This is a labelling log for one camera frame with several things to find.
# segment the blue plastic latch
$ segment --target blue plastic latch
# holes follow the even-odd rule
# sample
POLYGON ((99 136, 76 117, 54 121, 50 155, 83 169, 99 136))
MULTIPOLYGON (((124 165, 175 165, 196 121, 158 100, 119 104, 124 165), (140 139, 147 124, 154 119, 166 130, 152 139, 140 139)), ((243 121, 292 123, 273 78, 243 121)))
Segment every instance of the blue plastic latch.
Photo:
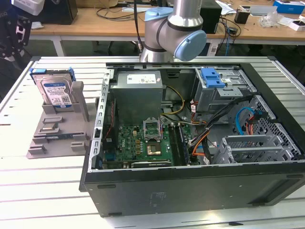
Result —
POLYGON ((45 74, 47 72, 47 69, 33 69, 30 68, 30 77, 34 81, 34 84, 36 85, 36 82, 34 80, 33 74, 45 74))
POLYGON ((205 80, 206 87, 224 87, 225 84, 219 78, 219 74, 214 68, 202 68, 201 76, 205 80))
POLYGON ((74 74, 74 70, 70 67, 69 68, 69 72, 70 72, 70 76, 71 76, 71 78, 72 78, 72 81, 76 81, 76 79, 75 79, 75 74, 74 74))

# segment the yellow wire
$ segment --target yellow wire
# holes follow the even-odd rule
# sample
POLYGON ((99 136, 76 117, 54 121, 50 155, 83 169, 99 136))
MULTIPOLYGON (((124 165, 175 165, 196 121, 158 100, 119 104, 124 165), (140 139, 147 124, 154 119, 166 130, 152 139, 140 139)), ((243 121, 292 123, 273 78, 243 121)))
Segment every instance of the yellow wire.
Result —
POLYGON ((182 106, 181 106, 181 108, 180 108, 178 111, 173 111, 173 112, 169 112, 169 113, 161 113, 161 114, 162 114, 162 115, 174 115, 174 114, 176 114, 176 113, 178 113, 178 112, 180 112, 180 111, 183 110, 183 108, 184 108, 184 99, 183 99, 183 97, 181 96, 181 94, 180 94, 176 89, 174 89, 174 88, 171 87, 171 86, 166 86, 166 87, 171 88, 174 92, 176 92, 176 93, 180 96, 180 98, 181 98, 181 100, 182 100, 182 106))

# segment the black box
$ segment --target black box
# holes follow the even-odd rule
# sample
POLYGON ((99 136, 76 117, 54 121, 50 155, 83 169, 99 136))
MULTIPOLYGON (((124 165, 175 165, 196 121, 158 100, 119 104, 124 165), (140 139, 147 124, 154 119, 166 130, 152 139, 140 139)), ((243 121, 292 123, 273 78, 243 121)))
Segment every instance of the black box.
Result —
POLYGON ((200 15, 203 18, 202 30, 205 33, 216 33, 222 8, 215 0, 203 0, 200 15))
POLYGON ((237 24, 246 24, 250 12, 237 10, 234 21, 237 24))
POLYGON ((15 6, 13 7, 19 15, 41 23, 70 25, 77 15, 76 0, 60 0, 58 4, 55 4, 52 0, 45 0, 43 9, 38 16, 33 16, 15 6))

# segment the wooden desk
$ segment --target wooden desk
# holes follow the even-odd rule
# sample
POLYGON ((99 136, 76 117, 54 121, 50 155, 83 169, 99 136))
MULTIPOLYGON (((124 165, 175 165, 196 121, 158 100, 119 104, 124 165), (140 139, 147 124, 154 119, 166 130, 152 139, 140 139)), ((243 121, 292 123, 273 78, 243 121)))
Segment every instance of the wooden desk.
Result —
MULTIPOLYGON (((244 0, 234 0, 231 6, 237 9, 240 5, 272 5, 273 2, 267 0, 253 0, 248 2, 244 0)), ((79 40, 79 41, 136 41, 137 34, 134 21, 110 21, 100 18, 96 15, 97 9, 82 8, 79 9, 78 15, 72 25, 44 25, 41 30, 33 30, 31 39, 52 40, 58 56, 64 56, 64 49, 61 41, 79 40)), ((131 14, 130 12, 109 12, 107 17, 120 17, 131 14)), ((286 14, 289 18, 297 19, 299 15, 286 14)), ((144 40, 145 24, 144 13, 138 15, 139 33, 144 40)), ((227 15, 226 18, 234 20, 235 15, 227 15)), ((235 43, 245 44, 281 44, 281 45, 305 45, 305 32, 296 32, 289 27, 280 25, 279 28, 263 28, 260 26, 259 17, 249 16, 245 25, 241 25, 242 33, 235 40, 235 43)), ((220 24, 216 34, 208 34, 208 43, 210 48, 208 55, 215 55, 218 45, 224 37, 224 27, 220 24)))

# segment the white box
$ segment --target white box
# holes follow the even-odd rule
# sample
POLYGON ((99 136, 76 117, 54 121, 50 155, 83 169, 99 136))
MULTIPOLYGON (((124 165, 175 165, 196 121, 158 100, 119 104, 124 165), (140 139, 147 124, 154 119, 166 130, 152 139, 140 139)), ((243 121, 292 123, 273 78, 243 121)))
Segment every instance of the white box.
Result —
POLYGON ((305 23, 302 22, 301 20, 294 20, 289 24, 289 27, 295 31, 305 31, 305 23))

